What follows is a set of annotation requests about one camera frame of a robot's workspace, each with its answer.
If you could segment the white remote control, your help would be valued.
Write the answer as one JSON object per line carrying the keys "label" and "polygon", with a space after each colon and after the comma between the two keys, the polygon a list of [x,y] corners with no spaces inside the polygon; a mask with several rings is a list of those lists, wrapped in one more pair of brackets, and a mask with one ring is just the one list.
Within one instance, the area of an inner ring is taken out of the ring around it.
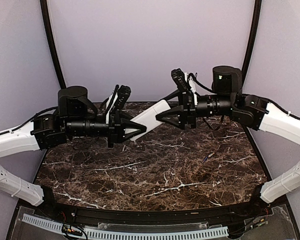
{"label": "white remote control", "polygon": [[166,100],[160,100],[153,106],[150,106],[142,113],[138,114],[136,117],[132,118],[131,121],[140,125],[146,126],[146,131],[144,133],[137,134],[136,136],[130,138],[130,141],[136,141],[137,139],[141,138],[143,135],[147,134],[148,132],[152,131],[156,127],[162,124],[161,121],[156,120],[156,115],[170,110],[171,107],[167,103]]}

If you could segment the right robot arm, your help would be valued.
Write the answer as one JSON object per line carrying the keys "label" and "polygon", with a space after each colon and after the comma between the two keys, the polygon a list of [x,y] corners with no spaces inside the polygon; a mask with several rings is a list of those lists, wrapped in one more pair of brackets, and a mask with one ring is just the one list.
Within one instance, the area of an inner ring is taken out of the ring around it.
{"label": "right robot arm", "polygon": [[177,97],[178,105],[157,114],[156,120],[184,129],[197,126],[197,119],[212,116],[230,120],[255,131],[261,130],[283,137],[300,145],[300,117],[283,109],[276,102],[257,95],[243,93],[240,69],[220,65],[212,69],[213,82],[209,95],[199,95],[196,86],[202,86],[193,73],[177,68],[171,78],[177,90],[166,97]]}

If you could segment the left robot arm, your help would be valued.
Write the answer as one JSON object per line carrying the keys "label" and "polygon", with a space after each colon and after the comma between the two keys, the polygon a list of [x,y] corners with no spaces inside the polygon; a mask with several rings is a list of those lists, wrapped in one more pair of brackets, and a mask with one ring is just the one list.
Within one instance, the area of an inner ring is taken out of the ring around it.
{"label": "left robot arm", "polygon": [[[130,87],[116,85],[107,100],[105,113],[99,114],[84,86],[61,89],[56,107],[36,113],[17,127],[0,131],[0,158],[51,149],[80,137],[106,137],[108,147],[112,148],[114,144],[143,134],[147,127],[122,113],[130,94]],[[57,218],[61,213],[51,188],[28,182],[1,165],[0,190],[33,206],[41,205],[41,210],[50,218]]]}

